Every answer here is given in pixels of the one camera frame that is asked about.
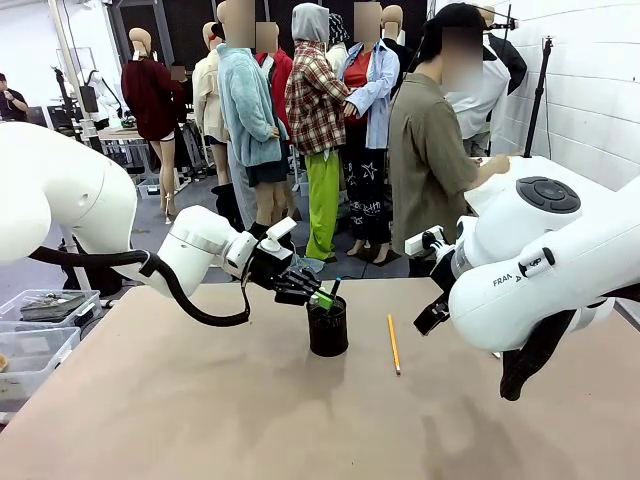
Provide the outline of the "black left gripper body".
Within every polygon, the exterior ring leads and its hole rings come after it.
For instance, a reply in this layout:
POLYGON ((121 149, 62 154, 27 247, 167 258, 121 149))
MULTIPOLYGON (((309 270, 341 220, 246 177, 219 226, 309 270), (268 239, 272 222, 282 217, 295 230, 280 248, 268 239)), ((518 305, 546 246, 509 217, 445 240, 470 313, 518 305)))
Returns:
POLYGON ((284 289, 289 281, 288 270, 293 257, 290 241, 260 240, 254 248, 244 271, 244 279, 265 290, 284 289))

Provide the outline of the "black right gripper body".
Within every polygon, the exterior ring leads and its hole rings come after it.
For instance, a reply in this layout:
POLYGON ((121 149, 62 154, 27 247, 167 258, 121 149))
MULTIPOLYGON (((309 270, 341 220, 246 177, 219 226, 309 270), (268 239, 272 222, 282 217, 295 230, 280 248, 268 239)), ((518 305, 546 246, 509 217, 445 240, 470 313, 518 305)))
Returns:
POLYGON ((436 264, 430 273, 430 277, 442 291, 435 303, 447 303, 450 291, 456 282, 456 277, 452 270, 455 247, 453 245, 433 243, 431 249, 435 254, 436 264))

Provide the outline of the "yellow pencil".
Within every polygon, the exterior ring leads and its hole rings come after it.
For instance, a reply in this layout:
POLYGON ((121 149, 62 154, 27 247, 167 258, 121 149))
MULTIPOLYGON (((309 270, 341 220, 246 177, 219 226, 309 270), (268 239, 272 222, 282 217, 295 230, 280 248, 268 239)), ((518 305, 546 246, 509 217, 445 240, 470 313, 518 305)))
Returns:
POLYGON ((399 350, 398 350, 394 321, 391 314, 388 314, 387 316, 387 323, 388 323, 389 336, 390 336, 390 342, 391 342, 394 371, 397 376, 401 376, 401 363, 400 363, 400 357, 399 357, 399 350))

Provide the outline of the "person's right forearm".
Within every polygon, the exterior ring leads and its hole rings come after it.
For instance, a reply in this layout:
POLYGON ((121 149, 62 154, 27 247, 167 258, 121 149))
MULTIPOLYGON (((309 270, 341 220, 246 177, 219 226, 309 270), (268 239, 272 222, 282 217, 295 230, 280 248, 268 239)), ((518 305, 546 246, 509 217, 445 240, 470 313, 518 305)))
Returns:
POLYGON ((476 175, 473 181, 471 181, 465 188, 464 192, 469 192, 476 188, 479 188, 486 183, 494 175, 492 168, 489 165, 482 165, 476 169, 476 175))

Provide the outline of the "black mesh pen holder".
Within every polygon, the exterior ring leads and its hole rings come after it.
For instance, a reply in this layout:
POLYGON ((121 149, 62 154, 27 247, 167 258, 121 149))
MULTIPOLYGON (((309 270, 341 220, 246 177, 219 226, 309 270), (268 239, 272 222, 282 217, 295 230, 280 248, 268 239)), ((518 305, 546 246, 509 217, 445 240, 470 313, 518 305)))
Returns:
POLYGON ((329 310, 317 304, 307 304, 311 351, 321 357, 336 357, 348 346, 346 300, 337 296, 329 310))

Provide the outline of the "person's right hand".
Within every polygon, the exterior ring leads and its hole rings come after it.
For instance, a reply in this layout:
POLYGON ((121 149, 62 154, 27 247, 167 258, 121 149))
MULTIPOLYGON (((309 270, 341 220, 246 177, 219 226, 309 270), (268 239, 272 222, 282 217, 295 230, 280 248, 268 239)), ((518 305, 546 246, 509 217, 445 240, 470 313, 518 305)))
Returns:
POLYGON ((508 155, 497 155, 485 158, 480 164, 480 172, 483 175, 492 176, 505 174, 511 168, 511 157, 508 155))

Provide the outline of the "blue cloth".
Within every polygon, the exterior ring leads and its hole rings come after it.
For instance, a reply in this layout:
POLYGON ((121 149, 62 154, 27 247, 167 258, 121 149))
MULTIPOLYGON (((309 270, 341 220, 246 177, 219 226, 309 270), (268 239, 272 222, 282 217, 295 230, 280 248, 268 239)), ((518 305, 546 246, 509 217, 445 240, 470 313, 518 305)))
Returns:
POLYGON ((325 267, 325 261, 299 256, 294 253, 291 261, 291 267, 298 270, 308 270, 314 274, 320 273, 325 267))

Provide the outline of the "person in olive shirt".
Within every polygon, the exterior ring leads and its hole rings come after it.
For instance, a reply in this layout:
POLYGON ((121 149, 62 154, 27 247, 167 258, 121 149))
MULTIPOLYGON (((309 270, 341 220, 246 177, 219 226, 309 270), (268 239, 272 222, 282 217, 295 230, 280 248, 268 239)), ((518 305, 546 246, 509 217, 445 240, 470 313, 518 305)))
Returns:
POLYGON ((464 188, 480 164, 465 151, 456 113, 444 90, 463 86, 482 60, 484 20, 466 3, 441 9, 423 27, 415 68, 394 96, 389 121, 392 248, 441 226, 456 239, 467 211, 464 188))

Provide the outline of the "mannequin in light-blue fleece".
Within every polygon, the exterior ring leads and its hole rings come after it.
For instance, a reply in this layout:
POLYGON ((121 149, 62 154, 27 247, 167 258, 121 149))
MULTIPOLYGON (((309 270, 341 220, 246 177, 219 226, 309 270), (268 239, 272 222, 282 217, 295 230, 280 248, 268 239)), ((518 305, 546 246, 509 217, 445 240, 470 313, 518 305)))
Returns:
POLYGON ((252 53, 252 9, 249 0, 226 0, 225 41, 216 50, 223 115, 236 159, 256 196, 256 220, 250 232, 261 237, 283 218, 280 200, 287 179, 282 152, 286 128, 274 111, 268 80, 252 53))

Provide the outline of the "mannequin in white shirt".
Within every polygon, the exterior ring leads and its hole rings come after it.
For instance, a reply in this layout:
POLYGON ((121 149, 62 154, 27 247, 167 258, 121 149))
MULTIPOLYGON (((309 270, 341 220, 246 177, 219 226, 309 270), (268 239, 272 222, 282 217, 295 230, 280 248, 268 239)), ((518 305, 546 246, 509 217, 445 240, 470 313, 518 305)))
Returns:
POLYGON ((450 92, 446 100, 456 113, 462 138, 467 140, 485 130, 489 123, 491 139, 504 129, 509 78, 485 78, 475 90, 450 92))

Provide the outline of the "black backpack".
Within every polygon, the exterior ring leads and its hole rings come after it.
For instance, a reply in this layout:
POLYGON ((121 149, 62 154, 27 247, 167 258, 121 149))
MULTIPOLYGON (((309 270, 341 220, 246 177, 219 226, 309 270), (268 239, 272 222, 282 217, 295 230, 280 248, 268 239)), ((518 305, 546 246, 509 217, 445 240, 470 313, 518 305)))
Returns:
MULTIPOLYGON (((62 272, 67 276, 63 288, 65 290, 81 290, 80 284, 72 267, 62 266, 62 272)), ((91 290, 98 290, 101 297, 117 294, 123 287, 124 278, 108 267, 86 268, 91 290)))

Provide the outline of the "mannequin in plaid shirt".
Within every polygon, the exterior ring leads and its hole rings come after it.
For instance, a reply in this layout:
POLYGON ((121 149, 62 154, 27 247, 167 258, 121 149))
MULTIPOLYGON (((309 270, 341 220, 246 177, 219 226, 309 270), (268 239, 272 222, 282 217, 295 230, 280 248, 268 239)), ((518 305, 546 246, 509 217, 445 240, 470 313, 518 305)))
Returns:
POLYGON ((339 150, 346 144, 343 103, 350 95, 326 59, 329 10, 301 3, 292 10, 293 66, 285 89, 285 112, 291 140, 304 157, 309 182, 310 236, 306 256, 322 262, 336 259, 339 150))

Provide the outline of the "mannequin in cream jacket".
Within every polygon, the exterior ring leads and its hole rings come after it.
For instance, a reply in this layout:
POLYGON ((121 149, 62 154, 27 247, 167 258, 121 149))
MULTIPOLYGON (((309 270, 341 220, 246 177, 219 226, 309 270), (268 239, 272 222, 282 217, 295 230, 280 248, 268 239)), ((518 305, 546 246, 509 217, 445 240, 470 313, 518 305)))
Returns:
POLYGON ((218 22, 208 22, 202 29, 208 54, 194 67, 193 99, 196 125, 209 141, 219 185, 231 183, 227 143, 228 131, 224 121, 218 88, 219 55, 217 46, 225 41, 224 28, 218 22))

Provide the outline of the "clear plastic bin with tray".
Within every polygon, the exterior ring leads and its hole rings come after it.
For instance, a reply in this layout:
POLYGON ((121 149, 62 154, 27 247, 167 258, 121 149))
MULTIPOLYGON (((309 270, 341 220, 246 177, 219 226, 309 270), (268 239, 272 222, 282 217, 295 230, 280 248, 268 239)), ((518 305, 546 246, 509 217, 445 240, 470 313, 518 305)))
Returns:
POLYGON ((36 327, 40 325, 82 326, 87 321, 97 318, 102 314, 99 294, 100 292, 97 290, 25 290, 5 304, 0 305, 0 326, 9 326, 10 324, 16 324, 18 327, 36 327), (64 319, 60 318, 58 321, 23 321, 20 314, 20 306, 23 299, 27 296, 43 295, 45 293, 83 294, 85 301, 64 319))

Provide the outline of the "white table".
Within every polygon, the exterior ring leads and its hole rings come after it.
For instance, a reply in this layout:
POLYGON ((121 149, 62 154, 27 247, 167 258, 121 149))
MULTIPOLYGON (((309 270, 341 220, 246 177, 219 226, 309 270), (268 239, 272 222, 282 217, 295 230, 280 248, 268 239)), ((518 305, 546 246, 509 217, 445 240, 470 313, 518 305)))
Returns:
POLYGON ((640 165, 631 162, 627 162, 626 166, 617 166, 597 161, 595 167, 582 172, 578 167, 571 169, 541 156, 514 156, 507 174, 493 176, 482 186, 467 192, 465 199, 471 210, 480 214, 498 194, 514 186, 517 179, 537 176, 555 179, 569 186, 579 195, 583 209, 587 210, 639 175, 640 165))

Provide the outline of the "mannequin in blue shirt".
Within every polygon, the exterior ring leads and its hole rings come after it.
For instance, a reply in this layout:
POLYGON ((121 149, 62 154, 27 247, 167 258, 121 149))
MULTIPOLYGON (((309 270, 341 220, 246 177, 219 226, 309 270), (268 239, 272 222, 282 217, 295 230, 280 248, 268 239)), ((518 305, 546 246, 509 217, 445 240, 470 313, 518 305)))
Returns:
POLYGON ((377 2, 355 4, 360 31, 354 34, 357 42, 338 73, 350 90, 344 101, 346 144, 341 150, 355 240, 347 254, 355 256, 369 244, 378 249, 375 264, 384 263, 390 251, 384 175, 391 93, 400 73, 397 54, 381 38, 382 12, 377 2))

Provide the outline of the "mannequin in red jacket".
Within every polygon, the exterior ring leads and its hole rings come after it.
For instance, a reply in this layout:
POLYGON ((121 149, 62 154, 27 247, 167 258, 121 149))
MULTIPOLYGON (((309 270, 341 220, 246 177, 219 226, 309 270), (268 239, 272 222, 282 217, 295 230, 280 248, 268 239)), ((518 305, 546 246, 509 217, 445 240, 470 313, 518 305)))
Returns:
POLYGON ((258 22, 256 24, 255 59, 268 80, 274 112, 286 128, 286 134, 283 136, 283 148, 284 153, 288 154, 290 152, 290 127, 285 111, 285 89, 293 60, 280 46, 279 27, 275 22, 258 22))

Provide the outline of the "background work table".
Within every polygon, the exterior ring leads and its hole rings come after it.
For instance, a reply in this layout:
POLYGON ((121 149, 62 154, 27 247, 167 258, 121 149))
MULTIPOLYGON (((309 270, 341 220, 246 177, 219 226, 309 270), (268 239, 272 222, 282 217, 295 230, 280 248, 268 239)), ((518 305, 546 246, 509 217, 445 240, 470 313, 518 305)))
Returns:
POLYGON ((143 141, 136 128, 115 128, 108 127, 98 132, 101 141, 143 141))

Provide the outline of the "mannequin in dark red sweater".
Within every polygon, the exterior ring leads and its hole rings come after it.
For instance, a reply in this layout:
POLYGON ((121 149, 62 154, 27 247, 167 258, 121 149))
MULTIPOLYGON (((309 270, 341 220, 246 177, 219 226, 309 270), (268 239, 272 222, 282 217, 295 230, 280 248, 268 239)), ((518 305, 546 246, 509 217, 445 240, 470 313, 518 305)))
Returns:
POLYGON ((177 216, 175 137, 178 124, 186 116, 184 90, 169 69, 153 58, 149 32, 134 27, 129 31, 129 40, 133 55, 122 68, 121 89, 138 134, 149 142, 160 160, 161 209, 165 220, 171 223, 177 216))

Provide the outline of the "black tripod stand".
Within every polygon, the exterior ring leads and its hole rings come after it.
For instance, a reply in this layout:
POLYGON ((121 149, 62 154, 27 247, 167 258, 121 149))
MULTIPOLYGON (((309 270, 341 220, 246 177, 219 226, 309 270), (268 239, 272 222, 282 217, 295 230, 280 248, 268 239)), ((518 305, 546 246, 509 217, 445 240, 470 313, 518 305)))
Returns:
POLYGON ((549 64, 550 55, 553 48, 553 37, 545 36, 543 38, 543 48, 542 48, 542 61, 540 66, 540 72, 538 76, 537 85, 534 92, 534 101, 531 110, 530 120, 527 129, 526 142, 523 152, 524 158, 532 157, 532 148, 535 138, 535 130, 537 125, 537 120, 539 116, 540 106, 542 103, 542 97, 545 93, 545 83, 546 83, 546 74, 547 68, 549 64))

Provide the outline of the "dark tray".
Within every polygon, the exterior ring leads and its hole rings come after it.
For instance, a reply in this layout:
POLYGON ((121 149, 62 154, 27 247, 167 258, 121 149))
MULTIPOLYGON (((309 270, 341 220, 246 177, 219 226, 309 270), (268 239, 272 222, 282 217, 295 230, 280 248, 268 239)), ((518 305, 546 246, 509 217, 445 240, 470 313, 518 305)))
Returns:
POLYGON ((83 294, 45 293, 31 295, 23 299, 20 314, 23 321, 58 321, 81 306, 85 301, 83 294))

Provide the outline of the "mannequin in black jacket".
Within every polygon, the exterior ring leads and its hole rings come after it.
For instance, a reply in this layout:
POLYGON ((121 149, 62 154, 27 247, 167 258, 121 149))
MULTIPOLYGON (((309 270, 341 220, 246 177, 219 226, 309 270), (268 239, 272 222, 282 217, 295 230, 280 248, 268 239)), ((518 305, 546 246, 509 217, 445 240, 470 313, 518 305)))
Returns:
POLYGON ((396 85, 402 82, 404 74, 411 66, 414 51, 401 42, 404 13, 400 6, 384 7, 381 14, 382 38, 385 45, 394 51, 398 57, 400 70, 396 85))

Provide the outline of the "mannequin in black coat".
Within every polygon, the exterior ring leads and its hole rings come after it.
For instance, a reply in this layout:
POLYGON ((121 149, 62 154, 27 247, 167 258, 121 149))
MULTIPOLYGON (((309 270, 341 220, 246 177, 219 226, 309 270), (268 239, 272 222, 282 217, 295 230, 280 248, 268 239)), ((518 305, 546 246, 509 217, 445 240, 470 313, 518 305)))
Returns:
POLYGON ((508 95, 517 90, 527 75, 527 64, 509 40, 488 33, 489 44, 510 73, 508 95))

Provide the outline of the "mannequin in patterned black hood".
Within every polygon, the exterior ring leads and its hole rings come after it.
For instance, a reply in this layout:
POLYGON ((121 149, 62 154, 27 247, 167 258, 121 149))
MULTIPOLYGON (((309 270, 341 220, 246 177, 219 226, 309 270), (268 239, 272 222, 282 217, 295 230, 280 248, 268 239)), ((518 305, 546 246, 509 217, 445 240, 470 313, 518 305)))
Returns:
POLYGON ((346 43, 349 34, 345 29, 342 16, 337 13, 329 14, 329 42, 326 49, 326 59, 332 71, 337 74, 348 56, 346 43))

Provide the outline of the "background person in black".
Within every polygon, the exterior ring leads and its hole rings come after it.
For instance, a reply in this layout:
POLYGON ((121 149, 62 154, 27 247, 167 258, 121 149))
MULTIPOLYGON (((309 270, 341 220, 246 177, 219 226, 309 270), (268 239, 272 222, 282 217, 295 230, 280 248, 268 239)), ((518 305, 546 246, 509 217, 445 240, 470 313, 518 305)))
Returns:
POLYGON ((0 119, 27 122, 28 105, 22 94, 8 86, 6 76, 0 72, 0 119))

